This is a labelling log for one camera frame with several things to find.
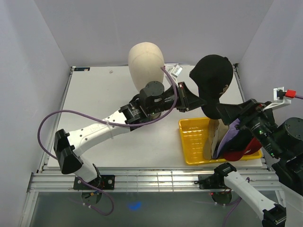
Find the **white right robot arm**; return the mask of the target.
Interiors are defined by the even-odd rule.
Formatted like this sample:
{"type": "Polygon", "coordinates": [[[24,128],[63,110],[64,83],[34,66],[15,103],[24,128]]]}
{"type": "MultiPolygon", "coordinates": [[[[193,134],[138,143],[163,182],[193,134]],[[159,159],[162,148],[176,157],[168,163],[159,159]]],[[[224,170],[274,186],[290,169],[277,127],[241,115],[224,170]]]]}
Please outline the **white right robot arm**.
{"type": "Polygon", "coordinates": [[[218,103],[216,108],[225,125],[240,120],[239,129],[248,129],[278,162],[272,169],[285,194],[285,205],[265,197],[244,179],[237,169],[226,162],[214,169],[207,178],[195,181],[200,189],[235,191],[257,214],[264,227],[301,227],[303,225],[303,120],[291,117],[280,126],[272,123],[266,111],[271,102],[260,103],[250,99],[242,104],[218,103]]]}

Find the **purple LA cap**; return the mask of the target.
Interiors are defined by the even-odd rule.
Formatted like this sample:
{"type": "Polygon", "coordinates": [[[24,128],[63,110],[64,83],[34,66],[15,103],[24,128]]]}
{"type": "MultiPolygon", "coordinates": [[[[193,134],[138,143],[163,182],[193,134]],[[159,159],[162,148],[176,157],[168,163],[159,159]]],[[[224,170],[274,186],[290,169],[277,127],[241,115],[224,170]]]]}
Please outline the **purple LA cap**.
{"type": "Polygon", "coordinates": [[[221,139],[218,147],[216,148],[215,152],[212,154],[213,159],[218,159],[221,153],[223,152],[223,147],[228,142],[230,142],[236,135],[239,134],[240,130],[236,128],[236,126],[240,123],[239,119],[236,119],[229,125],[228,131],[225,133],[223,138],[221,139]]]}

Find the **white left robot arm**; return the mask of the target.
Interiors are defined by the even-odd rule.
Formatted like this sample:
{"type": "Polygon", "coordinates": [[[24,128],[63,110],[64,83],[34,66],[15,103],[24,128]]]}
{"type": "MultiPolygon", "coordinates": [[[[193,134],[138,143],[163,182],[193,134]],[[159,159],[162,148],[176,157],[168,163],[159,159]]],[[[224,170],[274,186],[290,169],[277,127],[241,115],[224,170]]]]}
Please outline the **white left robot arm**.
{"type": "Polygon", "coordinates": [[[206,105],[206,101],[193,94],[184,82],[165,89],[158,81],[149,82],[132,100],[112,115],[79,130],[55,133],[54,152],[64,175],[76,174],[90,188],[100,185],[97,167],[83,154],[93,146],[117,135],[147,125],[152,117],[169,109],[188,112],[206,105]]]}

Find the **beige cap black letter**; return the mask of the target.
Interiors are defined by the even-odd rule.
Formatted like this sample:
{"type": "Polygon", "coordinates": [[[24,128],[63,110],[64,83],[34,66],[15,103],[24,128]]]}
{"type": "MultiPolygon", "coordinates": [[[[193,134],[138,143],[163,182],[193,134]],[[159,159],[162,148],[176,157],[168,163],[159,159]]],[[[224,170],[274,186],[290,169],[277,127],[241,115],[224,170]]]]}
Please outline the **beige cap black letter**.
{"type": "Polygon", "coordinates": [[[206,160],[213,159],[213,156],[222,141],[223,137],[229,130],[229,126],[225,125],[221,119],[209,120],[207,139],[203,147],[203,157],[206,160]]]}

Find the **black cap gold letter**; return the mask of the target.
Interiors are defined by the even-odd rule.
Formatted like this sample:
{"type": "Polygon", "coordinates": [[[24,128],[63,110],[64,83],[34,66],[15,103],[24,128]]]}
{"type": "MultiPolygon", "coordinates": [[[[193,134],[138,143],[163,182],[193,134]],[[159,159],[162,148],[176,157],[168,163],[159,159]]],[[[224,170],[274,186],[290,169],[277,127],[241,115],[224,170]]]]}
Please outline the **black cap gold letter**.
{"type": "Polygon", "coordinates": [[[197,85],[199,97],[206,101],[201,107],[205,116],[220,119],[216,105],[233,78],[233,66],[229,59],[217,54],[207,55],[191,70],[189,77],[197,85]]]}

